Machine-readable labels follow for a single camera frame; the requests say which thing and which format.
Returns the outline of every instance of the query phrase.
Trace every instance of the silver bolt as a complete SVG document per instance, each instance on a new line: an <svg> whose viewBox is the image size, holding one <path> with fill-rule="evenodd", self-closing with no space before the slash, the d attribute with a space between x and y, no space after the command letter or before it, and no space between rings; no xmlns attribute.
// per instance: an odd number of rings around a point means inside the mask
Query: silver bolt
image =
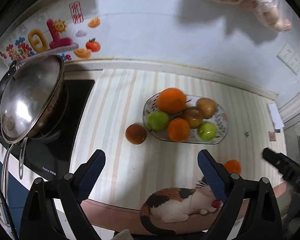
<svg viewBox="0 0 300 240"><path fill-rule="evenodd" d="M231 174L231 178L232 178L232 179L239 179L240 176L239 176L238 174L236 174L236 173L232 173L232 174Z"/></svg>
<svg viewBox="0 0 300 240"><path fill-rule="evenodd" d="M270 182L269 179L266 178L266 177L263 177L263 178L262 178L262 181L263 181L264 183L266 183L266 184Z"/></svg>
<svg viewBox="0 0 300 240"><path fill-rule="evenodd" d="M36 179L34 180L34 183L35 183L35 184L39 184L41 181L42 181L42 178L36 178Z"/></svg>
<svg viewBox="0 0 300 240"><path fill-rule="evenodd" d="M71 179L72 177L73 177L72 173L67 173L67 174L64 175L65 179Z"/></svg>

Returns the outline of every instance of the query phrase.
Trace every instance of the red ball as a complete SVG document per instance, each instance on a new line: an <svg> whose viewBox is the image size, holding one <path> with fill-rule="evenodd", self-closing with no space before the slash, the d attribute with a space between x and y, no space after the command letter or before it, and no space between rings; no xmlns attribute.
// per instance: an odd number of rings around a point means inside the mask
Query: red ball
<svg viewBox="0 0 300 240"><path fill-rule="evenodd" d="M212 201L211 206L214 208L218 208L221 206L221 201L216 199L216 200Z"/></svg>

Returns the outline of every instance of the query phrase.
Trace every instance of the green fruit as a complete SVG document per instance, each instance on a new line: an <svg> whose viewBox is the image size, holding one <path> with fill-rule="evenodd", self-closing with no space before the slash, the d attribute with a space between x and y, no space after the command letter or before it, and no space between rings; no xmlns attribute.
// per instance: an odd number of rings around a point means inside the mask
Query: green fruit
<svg viewBox="0 0 300 240"><path fill-rule="evenodd" d="M217 128L212 122L205 122L198 128L198 134L203 140L210 141L217 135Z"/></svg>
<svg viewBox="0 0 300 240"><path fill-rule="evenodd" d="M152 130L163 130L169 124L169 116L163 111L153 111L147 119L147 126Z"/></svg>

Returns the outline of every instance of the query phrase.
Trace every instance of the wall socket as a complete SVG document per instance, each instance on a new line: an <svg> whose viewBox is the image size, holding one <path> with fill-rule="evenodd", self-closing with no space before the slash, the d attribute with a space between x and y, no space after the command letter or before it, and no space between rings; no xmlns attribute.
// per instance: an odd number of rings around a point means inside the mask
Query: wall socket
<svg viewBox="0 0 300 240"><path fill-rule="evenodd" d="M300 57L288 43L283 46L277 57L296 75L300 75Z"/></svg>

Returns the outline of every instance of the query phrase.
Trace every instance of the blue gripper pad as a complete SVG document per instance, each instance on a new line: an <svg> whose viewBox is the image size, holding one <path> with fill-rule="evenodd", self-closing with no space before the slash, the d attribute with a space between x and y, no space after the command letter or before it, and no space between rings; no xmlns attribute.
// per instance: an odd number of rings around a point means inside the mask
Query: blue gripper pad
<svg viewBox="0 0 300 240"><path fill-rule="evenodd" d="M96 150L90 159L75 171L73 184L78 190L76 199L79 204L88 199L105 163L105 153L102 150Z"/></svg>
<svg viewBox="0 0 300 240"><path fill-rule="evenodd" d="M214 196L225 203L228 199L226 192L225 192L225 184L213 165L211 164L210 160L204 154L204 151L201 150L198 153L198 165L200 170L202 171L204 177L206 178Z"/></svg>

